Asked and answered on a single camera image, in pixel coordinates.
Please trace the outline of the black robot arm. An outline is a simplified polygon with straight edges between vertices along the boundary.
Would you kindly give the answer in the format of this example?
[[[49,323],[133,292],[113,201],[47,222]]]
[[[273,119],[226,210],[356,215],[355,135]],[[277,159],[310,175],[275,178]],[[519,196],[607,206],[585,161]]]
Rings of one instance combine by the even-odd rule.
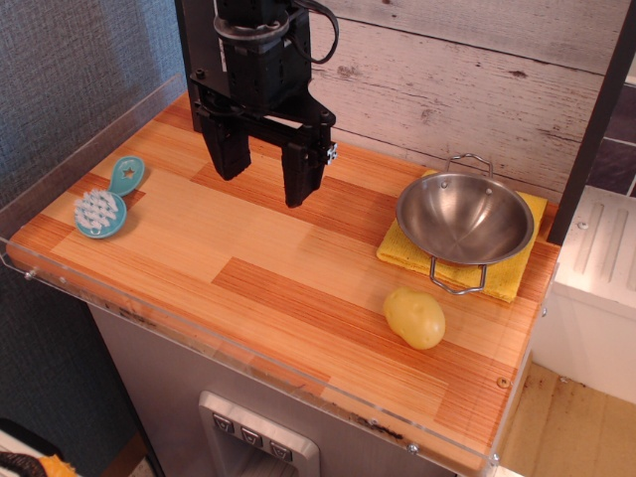
[[[194,111],[218,174],[229,181],[251,163],[251,137],[281,150],[285,203],[300,206],[318,190],[337,156],[331,139],[336,116],[310,91],[315,59],[310,15],[337,17],[317,1],[218,1],[213,37],[220,56],[191,74]]]

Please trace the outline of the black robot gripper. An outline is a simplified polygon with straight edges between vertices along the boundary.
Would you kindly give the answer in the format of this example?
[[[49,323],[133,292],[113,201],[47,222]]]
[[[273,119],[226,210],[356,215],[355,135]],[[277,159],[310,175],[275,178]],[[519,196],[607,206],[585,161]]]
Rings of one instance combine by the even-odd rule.
[[[229,93],[209,88],[203,70],[192,76],[205,143],[218,174],[229,181],[251,164],[251,137],[279,147],[285,204],[300,207],[320,188],[324,167],[337,156],[336,117],[310,91],[312,56],[306,19],[258,24],[217,19]]]

